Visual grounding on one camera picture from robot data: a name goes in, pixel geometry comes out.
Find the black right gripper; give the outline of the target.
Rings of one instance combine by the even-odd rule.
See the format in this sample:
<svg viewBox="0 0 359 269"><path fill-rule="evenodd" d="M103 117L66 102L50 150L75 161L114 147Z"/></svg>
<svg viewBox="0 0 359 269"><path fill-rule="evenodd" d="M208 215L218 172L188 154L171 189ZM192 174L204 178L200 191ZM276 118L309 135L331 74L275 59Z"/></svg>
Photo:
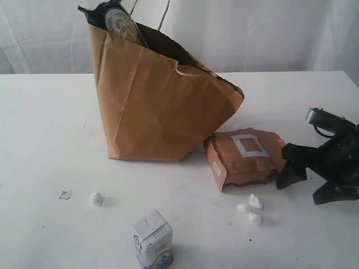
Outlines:
<svg viewBox="0 0 359 269"><path fill-rule="evenodd" d="M345 124L319 148L286 144L286 161L275 180L278 190L307 180L309 168L327 180L312 195L315 205L358 200L358 125Z"/></svg>

